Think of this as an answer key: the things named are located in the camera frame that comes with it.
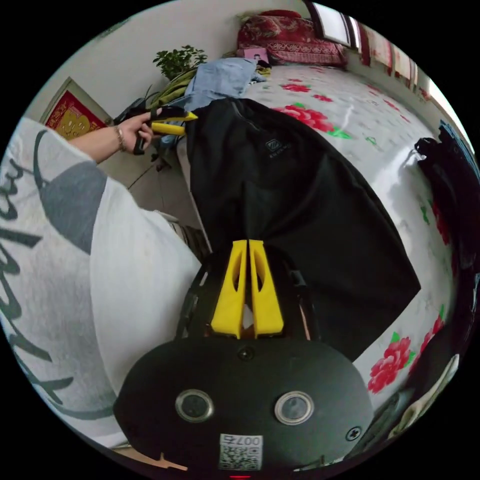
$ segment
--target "hand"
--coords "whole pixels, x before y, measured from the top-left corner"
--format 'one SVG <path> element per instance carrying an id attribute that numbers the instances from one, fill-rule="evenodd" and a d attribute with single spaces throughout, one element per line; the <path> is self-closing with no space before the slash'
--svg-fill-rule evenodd
<path id="1" fill-rule="evenodd" d="M 135 144 L 137 143 L 137 134 L 145 139 L 143 149 L 146 150 L 152 143 L 154 137 L 153 130 L 146 124 L 151 118 L 151 113 L 142 113 L 142 115 L 133 116 L 123 121 L 118 127 L 123 134 L 123 142 L 125 144 L 126 151 L 133 153 Z"/>

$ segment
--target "photo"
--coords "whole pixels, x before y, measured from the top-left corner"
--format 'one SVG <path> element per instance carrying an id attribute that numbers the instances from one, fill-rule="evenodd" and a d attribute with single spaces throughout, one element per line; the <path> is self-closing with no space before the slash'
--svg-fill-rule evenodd
<path id="1" fill-rule="evenodd" d="M 246 59 L 255 60 L 256 63 L 258 63 L 259 60 L 269 63 L 269 56 L 265 48 L 246 48 L 243 50 L 243 56 Z"/>

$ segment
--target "black jacket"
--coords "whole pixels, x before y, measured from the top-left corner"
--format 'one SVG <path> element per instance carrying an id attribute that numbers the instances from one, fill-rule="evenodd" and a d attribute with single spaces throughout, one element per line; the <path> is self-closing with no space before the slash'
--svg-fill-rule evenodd
<path id="1" fill-rule="evenodd" d="M 316 131 L 249 99 L 188 122 L 191 192 L 214 250 L 264 240 L 310 286 L 322 340 L 355 360 L 420 290 L 366 180 Z"/>

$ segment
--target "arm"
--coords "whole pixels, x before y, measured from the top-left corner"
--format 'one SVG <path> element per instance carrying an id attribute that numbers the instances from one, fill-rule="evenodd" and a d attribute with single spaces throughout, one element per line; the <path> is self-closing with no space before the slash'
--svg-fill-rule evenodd
<path id="1" fill-rule="evenodd" d="M 123 121 L 118 126 L 108 126 L 90 131 L 70 140 L 69 143 L 87 154 L 97 164 L 102 163 L 118 151 L 131 154 L 137 142 L 137 135 L 145 139 L 143 149 L 146 150 L 154 136 L 152 129 L 146 123 L 150 118 L 150 112 L 143 113 Z"/>
<path id="2" fill-rule="evenodd" d="M 100 128 L 70 140 L 70 144 L 91 157 L 97 164 L 122 148 L 120 136 L 112 126 Z"/>

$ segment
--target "potted plant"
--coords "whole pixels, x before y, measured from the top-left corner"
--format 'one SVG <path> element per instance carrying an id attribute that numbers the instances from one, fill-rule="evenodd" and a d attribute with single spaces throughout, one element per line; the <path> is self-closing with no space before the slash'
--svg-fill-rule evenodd
<path id="1" fill-rule="evenodd" d="M 204 64 L 207 60 L 204 50 L 185 45 L 181 50 L 158 51 L 153 63 L 161 69 L 161 72 L 168 80 L 172 81 L 183 72 Z"/>

